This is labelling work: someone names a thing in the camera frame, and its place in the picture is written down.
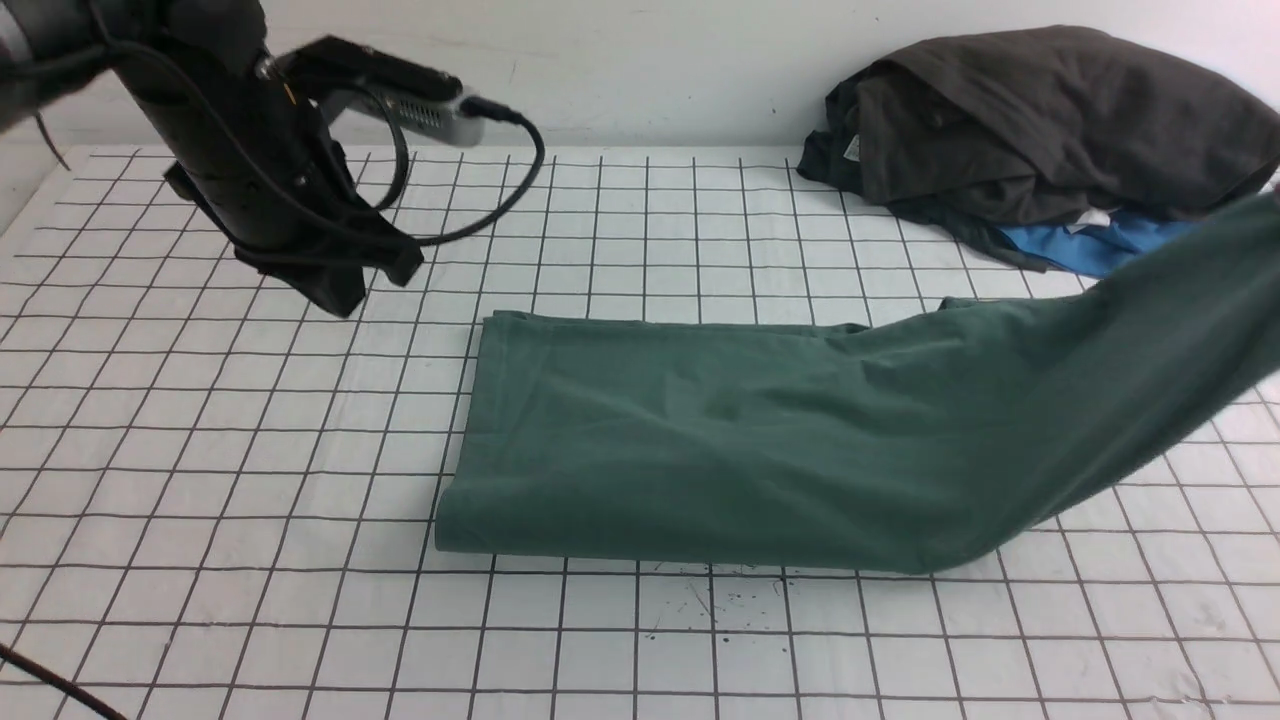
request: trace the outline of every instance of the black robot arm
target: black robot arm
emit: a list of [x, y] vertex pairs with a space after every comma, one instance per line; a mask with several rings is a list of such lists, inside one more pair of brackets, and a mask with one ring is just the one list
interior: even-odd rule
[[[335, 37], [280, 58], [265, 41], [259, 0], [0, 0], [0, 132], [115, 70], [173, 150], [165, 178], [178, 195], [210, 217], [241, 261], [343, 318], [365, 297], [365, 268], [407, 284], [422, 246], [488, 227], [541, 167], [532, 123], [449, 74]], [[356, 193], [329, 135], [347, 109], [393, 129], [396, 182], [378, 206]], [[471, 146], [486, 118], [530, 132], [536, 156], [525, 182], [456, 232], [415, 238], [387, 222], [379, 210], [410, 172], [403, 131]]]

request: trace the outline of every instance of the pile of clothes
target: pile of clothes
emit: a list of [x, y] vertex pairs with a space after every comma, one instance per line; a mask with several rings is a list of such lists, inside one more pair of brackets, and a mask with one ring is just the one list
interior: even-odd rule
[[1039, 272], [1106, 275], [1280, 167], [1262, 100], [1091, 28], [927, 40], [826, 105], [800, 176]]

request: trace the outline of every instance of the green cloth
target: green cloth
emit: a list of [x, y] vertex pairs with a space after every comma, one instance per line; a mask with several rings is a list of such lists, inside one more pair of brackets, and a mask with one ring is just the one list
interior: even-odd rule
[[1277, 368], [1272, 196], [1082, 296], [948, 301], [870, 331], [499, 313], [436, 547], [942, 570], [1121, 480]]

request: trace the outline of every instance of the black cable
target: black cable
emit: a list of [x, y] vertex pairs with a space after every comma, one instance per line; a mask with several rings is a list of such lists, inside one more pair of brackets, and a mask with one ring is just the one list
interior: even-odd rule
[[[86, 0], [86, 4], [90, 6], [90, 12], [93, 14], [93, 22], [97, 26], [99, 35], [101, 36], [102, 42], [106, 45], [108, 51], [132, 55], [134, 58], [147, 60], [148, 63], [156, 67], [164, 68], [165, 72], [172, 74], [173, 78], [177, 79], [179, 85], [182, 85], [183, 88], [187, 91], [187, 94], [196, 101], [196, 104], [200, 105], [200, 109], [209, 117], [209, 119], [214, 122], [218, 129], [227, 137], [228, 142], [230, 142], [232, 145], [232, 149], [236, 150], [236, 152], [244, 159], [244, 163], [248, 165], [250, 170], [252, 170], [253, 174], [257, 176], [259, 181], [261, 181], [268, 190], [275, 193], [280, 199], [280, 201], [284, 202], [291, 210], [301, 215], [307, 222], [316, 224], [325, 232], [340, 237], [343, 240], [347, 240], [348, 242], [356, 242], [361, 245], [375, 245], [379, 247], [390, 247], [390, 249], [401, 247], [403, 245], [399, 238], [384, 237], [374, 233], [365, 233], [348, 228], [339, 223], [335, 223], [329, 218], [320, 215], [315, 210], [300, 202], [296, 197], [293, 197], [293, 195], [288, 190], [280, 187], [280, 184], [275, 182], [275, 179], [266, 170], [264, 170], [261, 165], [257, 164], [252, 154], [248, 150], [246, 150], [243, 143], [241, 143], [239, 138], [236, 137], [236, 132], [228, 126], [227, 120], [221, 117], [218, 109], [214, 108], [209, 97], [205, 96], [204, 91], [200, 88], [196, 81], [191, 79], [191, 76], [188, 76], [182, 69], [182, 67], [174, 63], [172, 58], [169, 58], [164, 53], [155, 50], [154, 47], [148, 47], [140, 42], [113, 38], [110, 31], [106, 27], [106, 23], [102, 22], [102, 14], [97, 8], [96, 0]], [[462, 106], [463, 111], [468, 111], [468, 108], [470, 113], [475, 117], [483, 117], [502, 123], [517, 124], [525, 128], [525, 131], [529, 132], [529, 137], [534, 141], [534, 163], [529, 168], [529, 174], [525, 176], [525, 179], [521, 181], [521, 183], [516, 187], [516, 190], [512, 191], [511, 196], [506, 201], [499, 204], [498, 208], [495, 208], [492, 213], [476, 220], [475, 223], [471, 223], [470, 225], [466, 225], [457, 231], [447, 232], [434, 237], [415, 237], [413, 241], [420, 247], [433, 247], [436, 245], [444, 245], [445, 242], [462, 240], [465, 237], [476, 234], [477, 232], [498, 222], [498, 218], [511, 211], [511, 209], [516, 205], [516, 202], [518, 202], [520, 199], [524, 197], [525, 193], [527, 193], [529, 190], [534, 186], [534, 181], [538, 178], [538, 173], [539, 170], [541, 170], [543, 163], [547, 159], [547, 145], [543, 142], [541, 133], [538, 132], [538, 128], [534, 126], [532, 122], [530, 122], [520, 113], [516, 113], [515, 110], [507, 108], [506, 105], [500, 105], [498, 102], [483, 100], [479, 97], [472, 97], [468, 99], [467, 101], [463, 101]]]
[[111, 706], [91, 696], [76, 683], [63, 678], [58, 673], [54, 673], [35, 660], [18, 653], [18, 651], [4, 643], [0, 643], [0, 660], [13, 665], [32, 678], [36, 678], [46, 685], [60, 691], [67, 697], [96, 712], [99, 717], [105, 717], [106, 720], [128, 720], [124, 715], [120, 715], [113, 710]]
[[63, 169], [70, 170], [72, 167], [67, 164], [67, 158], [63, 158], [63, 154], [58, 151], [58, 145], [54, 143], [54, 136], [49, 133], [49, 126], [45, 124], [45, 115], [38, 111], [36, 113], [36, 127], [40, 128], [40, 137], [45, 138], [45, 145], [49, 146], [49, 151], [54, 154], [54, 158], [58, 158], [58, 164], [61, 165]]
[[387, 100], [372, 90], [360, 85], [357, 82], [349, 82], [338, 78], [315, 77], [315, 76], [292, 76], [291, 79], [303, 81], [314, 86], [324, 86], [338, 90], [347, 90], [349, 92], [356, 92], [364, 95], [374, 104], [378, 113], [387, 120], [387, 127], [392, 132], [392, 143], [396, 146], [396, 176], [392, 178], [392, 186], [387, 188], [387, 195], [383, 196], [378, 205], [374, 205], [371, 210], [357, 210], [357, 214], [376, 215], [383, 210], [389, 210], [396, 201], [399, 200], [401, 195], [404, 195], [404, 188], [408, 187], [408, 173], [410, 173], [410, 156], [408, 156], [408, 141], [404, 140], [404, 129], [396, 122], [396, 110], [392, 110]]
[[54, 58], [52, 60], [40, 60], [36, 63], [26, 63], [5, 68], [4, 70], [0, 70], [0, 81], [60, 77], [65, 76], [68, 72], [79, 70], [90, 63], [105, 60], [110, 55], [108, 54], [106, 47], [87, 47], [84, 50], [69, 53], [61, 58]]

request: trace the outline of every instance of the clothing tag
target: clothing tag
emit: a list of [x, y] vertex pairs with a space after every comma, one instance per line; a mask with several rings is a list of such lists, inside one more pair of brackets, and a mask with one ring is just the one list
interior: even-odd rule
[[849, 147], [845, 150], [845, 160], [852, 160], [854, 163], [863, 161], [863, 136], [854, 136], [854, 141], [850, 142]]

